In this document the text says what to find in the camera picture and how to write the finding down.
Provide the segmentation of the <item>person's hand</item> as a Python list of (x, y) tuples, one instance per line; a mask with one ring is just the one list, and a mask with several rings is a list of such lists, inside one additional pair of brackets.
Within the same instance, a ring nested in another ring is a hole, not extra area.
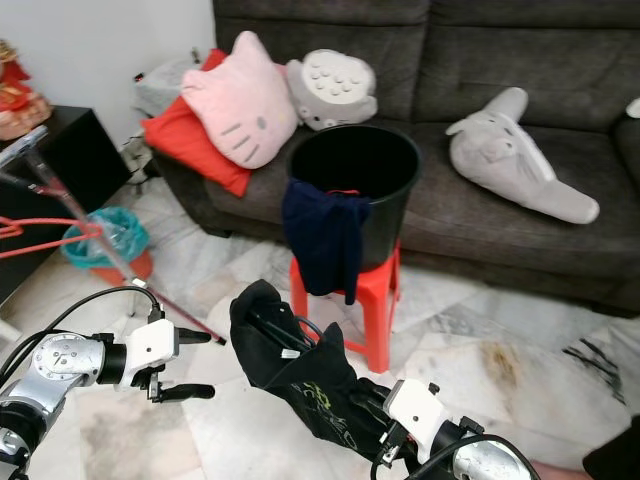
[(536, 461), (532, 461), (531, 465), (541, 480), (593, 480), (593, 477), (584, 471), (571, 470), (571, 468), (562, 468)]

